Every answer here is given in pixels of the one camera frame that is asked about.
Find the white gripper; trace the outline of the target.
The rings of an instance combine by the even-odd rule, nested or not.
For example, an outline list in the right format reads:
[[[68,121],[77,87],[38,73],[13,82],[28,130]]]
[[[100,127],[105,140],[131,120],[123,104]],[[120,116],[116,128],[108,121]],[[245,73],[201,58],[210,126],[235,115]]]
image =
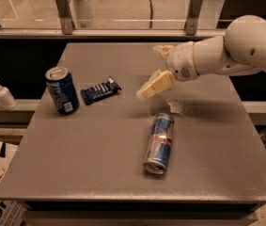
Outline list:
[[[181,82],[196,80],[198,73],[194,63],[194,43],[188,41],[179,45],[157,45],[153,51],[166,60],[168,70],[158,69],[136,92],[138,99],[148,99],[173,86],[175,80]]]

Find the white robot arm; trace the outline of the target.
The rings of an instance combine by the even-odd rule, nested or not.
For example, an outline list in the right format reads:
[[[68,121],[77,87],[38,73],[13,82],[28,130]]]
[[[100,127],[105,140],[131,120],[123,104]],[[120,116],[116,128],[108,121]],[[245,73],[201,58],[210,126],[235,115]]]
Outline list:
[[[245,15],[234,20],[223,36],[178,45],[157,45],[154,53],[165,62],[136,92],[151,98],[176,81],[196,80],[201,75],[249,75],[266,72],[266,20]]]

